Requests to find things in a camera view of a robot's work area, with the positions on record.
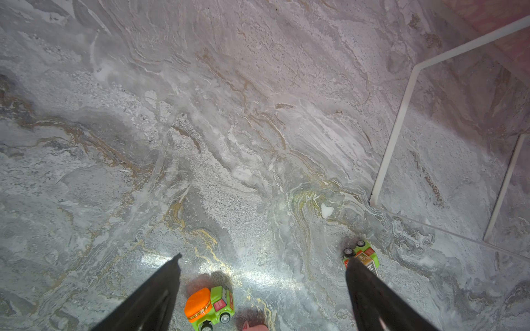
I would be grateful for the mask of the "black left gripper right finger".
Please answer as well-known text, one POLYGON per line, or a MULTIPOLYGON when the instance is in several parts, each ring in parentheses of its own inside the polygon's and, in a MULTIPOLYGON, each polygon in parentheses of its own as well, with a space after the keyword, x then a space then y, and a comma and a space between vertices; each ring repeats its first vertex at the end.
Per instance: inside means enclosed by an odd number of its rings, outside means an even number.
POLYGON ((435 330, 358 259, 350 259, 346 284, 358 330, 435 330))

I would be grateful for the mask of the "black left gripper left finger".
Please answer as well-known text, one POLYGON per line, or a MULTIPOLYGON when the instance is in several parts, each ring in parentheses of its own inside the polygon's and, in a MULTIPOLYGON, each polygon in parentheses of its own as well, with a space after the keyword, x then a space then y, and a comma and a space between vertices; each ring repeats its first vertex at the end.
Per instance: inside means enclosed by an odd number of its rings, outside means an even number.
POLYGON ((93 330, 168 330, 180 287, 181 269, 175 255, 93 330))

